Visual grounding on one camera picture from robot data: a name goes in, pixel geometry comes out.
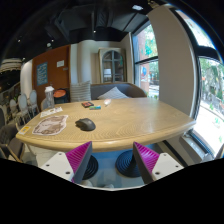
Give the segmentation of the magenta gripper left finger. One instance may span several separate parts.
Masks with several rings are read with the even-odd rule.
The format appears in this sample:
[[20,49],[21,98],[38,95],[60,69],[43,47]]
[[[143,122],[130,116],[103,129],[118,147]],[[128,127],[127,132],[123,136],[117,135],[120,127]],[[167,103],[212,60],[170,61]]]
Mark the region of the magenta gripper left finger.
[[92,142],[86,142],[67,153],[58,152],[41,168],[70,182],[80,184],[92,154]]

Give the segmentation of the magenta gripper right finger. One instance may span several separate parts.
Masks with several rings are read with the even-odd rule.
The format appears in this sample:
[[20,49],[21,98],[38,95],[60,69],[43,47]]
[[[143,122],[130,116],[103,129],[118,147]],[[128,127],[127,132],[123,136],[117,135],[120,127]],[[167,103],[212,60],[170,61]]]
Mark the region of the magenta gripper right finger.
[[133,143],[133,155],[145,184],[183,169],[168,153],[159,154],[137,142]]

